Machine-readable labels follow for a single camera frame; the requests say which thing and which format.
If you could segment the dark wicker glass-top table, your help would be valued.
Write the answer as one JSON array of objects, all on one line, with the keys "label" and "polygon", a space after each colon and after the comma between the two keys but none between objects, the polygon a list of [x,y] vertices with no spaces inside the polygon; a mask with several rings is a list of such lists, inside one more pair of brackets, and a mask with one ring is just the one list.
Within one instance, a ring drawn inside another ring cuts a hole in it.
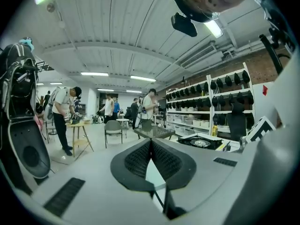
[{"label": "dark wicker glass-top table", "polygon": [[169,140],[173,135],[175,135],[175,131],[171,129],[166,129],[163,127],[157,127],[157,126],[152,126],[151,129],[142,129],[142,128],[136,128],[134,129],[134,132],[138,135],[138,139],[142,138],[161,138],[161,139],[166,139],[168,138]]}]

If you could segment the person's light blue shirt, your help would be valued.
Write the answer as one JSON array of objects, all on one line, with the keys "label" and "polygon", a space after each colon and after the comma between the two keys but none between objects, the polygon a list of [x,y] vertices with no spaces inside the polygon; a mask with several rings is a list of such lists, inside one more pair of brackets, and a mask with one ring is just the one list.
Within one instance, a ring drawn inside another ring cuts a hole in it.
[{"label": "person's light blue shirt", "polygon": [[290,52],[268,97],[284,128],[300,131],[300,0],[255,0],[264,10],[276,40]]}]

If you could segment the wooden round table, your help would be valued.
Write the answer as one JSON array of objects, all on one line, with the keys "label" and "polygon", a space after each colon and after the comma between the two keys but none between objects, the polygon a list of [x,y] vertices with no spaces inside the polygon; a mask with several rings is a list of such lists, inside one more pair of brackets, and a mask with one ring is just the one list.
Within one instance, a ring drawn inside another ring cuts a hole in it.
[{"label": "wooden round table", "polygon": [[[91,145],[90,139],[88,138],[85,126],[90,123],[85,123],[85,121],[80,121],[77,124],[66,124],[67,128],[72,129],[72,153],[73,157],[75,157],[75,148],[79,148],[80,146],[90,147],[90,149],[94,152],[94,149]],[[80,131],[83,131],[84,138],[80,138]]]}]

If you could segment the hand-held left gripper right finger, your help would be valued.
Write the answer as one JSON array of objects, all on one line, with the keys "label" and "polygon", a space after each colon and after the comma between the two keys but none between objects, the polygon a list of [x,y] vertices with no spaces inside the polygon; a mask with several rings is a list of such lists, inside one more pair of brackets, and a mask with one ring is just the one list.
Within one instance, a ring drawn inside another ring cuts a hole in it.
[{"label": "hand-held left gripper right finger", "polygon": [[186,146],[165,139],[152,139],[154,157],[156,150],[166,148],[172,152],[179,152],[180,156],[192,158],[195,169],[189,163],[183,162],[181,169],[177,169],[175,159],[167,166],[168,174],[172,178],[183,182],[185,177],[190,181],[182,188],[170,190],[166,180],[156,187],[153,198],[159,209],[164,211],[230,211],[238,193],[241,182],[234,181],[232,176],[234,167],[242,159],[242,155],[234,152],[213,151]]}]

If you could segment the black office chair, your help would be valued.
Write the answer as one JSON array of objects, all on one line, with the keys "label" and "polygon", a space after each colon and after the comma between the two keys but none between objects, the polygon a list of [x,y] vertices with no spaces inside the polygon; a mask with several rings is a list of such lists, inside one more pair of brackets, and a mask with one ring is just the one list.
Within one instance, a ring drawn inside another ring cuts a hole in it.
[{"label": "black office chair", "polygon": [[235,102],[232,103],[232,110],[226,115],[230,129],[231,140],[239,141],[241,137],[246,136],[246,116],[244,105]]}]

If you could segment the row of clear storage bins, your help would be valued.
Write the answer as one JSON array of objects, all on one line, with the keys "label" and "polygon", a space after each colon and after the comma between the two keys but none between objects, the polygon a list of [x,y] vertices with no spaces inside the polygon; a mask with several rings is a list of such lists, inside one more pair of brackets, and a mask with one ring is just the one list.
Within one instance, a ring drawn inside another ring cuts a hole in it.
[{"label": "row of clear storage bins", "polygon": [[195,133],[210,133],[210,116],[208,114],[175,114],[167,115],[167,129],[175,131],[176,135],[186,136]]}]

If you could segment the grey-green chair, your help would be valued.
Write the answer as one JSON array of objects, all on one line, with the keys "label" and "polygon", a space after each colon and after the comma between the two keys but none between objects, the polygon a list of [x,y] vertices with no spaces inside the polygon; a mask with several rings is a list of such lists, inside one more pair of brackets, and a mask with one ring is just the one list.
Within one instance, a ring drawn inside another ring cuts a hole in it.
[{"label": "grey-green chair", "polygon": [[116,120],[108,121],[104,126],[105,132],[105,147],[107,148],[107,136],[108,135],[121,135],[121,144],[123,144],[123,129],[122,125]]}]

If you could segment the small round white table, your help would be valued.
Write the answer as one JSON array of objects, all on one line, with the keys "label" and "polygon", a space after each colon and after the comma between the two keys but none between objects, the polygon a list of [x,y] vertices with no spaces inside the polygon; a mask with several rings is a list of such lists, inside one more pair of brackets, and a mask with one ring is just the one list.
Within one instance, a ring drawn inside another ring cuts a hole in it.
[{"label": "small round white table", "polygon": [[125,131],[125,137],[127,138],[127,130],[129,129],[129,119],[117,119],[121,123],[122,129]]}]

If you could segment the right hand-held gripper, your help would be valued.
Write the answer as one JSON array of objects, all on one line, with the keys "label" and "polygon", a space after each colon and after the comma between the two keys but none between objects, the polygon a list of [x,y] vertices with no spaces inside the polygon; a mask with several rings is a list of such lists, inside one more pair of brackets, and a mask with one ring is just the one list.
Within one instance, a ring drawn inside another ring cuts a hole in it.
[{"label": "right hand-held gripper", "polygon": [[248,143],[260,141],[267,133],[275,129],[275,126],[266,116],[261,117],[258,122],[246,132],[246,135],[240,138],[240,149],[244,149]]}]

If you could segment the ceiling air conditioner unit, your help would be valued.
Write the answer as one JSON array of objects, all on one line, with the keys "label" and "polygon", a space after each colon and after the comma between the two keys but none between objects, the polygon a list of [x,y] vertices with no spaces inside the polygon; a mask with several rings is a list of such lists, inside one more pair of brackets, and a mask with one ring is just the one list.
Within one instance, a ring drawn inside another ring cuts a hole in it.
[{"label": "ceiling air conditioner unit", "polygon": [[218,51],[214,45],[207,45],[181,59],[179,65],[187,68],[209,57],[219,60],[222,59],[223,53],[222,51]]}]

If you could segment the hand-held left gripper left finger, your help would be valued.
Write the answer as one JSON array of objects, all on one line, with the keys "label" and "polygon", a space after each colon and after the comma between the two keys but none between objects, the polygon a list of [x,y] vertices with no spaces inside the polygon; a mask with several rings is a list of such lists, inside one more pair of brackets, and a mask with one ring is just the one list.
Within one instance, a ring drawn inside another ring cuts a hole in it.
[{"label": "hand-held left gripper left finger", "polygon": [[111,174],[110,163],[118,153],[140,143],[135,140],[95,151],[68,165],[43,182],[31,196],[40,205],[70,178],[85,183],[68,206],[62,219],[69,223],[167,223],[149,193],[131,191]]}]

